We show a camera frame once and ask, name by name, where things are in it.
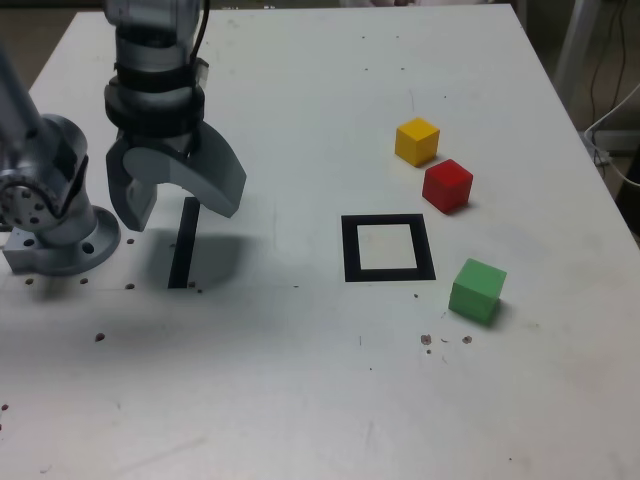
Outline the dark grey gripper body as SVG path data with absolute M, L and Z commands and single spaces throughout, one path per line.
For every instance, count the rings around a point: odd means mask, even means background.
M 127 155 L 157 159 L 171 157 L 188 158 L 199 145 L 199 124 L 184 128 L 166 125 L 131 124 L 120 128 L 117 143 L 120 144 L 120 157 Z

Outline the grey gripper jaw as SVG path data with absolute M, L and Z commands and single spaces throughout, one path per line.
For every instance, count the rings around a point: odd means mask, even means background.
M 131 149 L 120 133 L 106 155 L 111 203 L 123 224 L 133 231 L 143 231 L 157 200 L 157 186 L 144 184 L 125 169 L 124 157 Z
M 124 155 L 127 173 L 146 185 L 174 184 L 191 193 L 207 209 L 225 217 L 238 210 L 246 172 L 227 141 L 201 123 L 185 156 L 169 147 L 136 147 Z

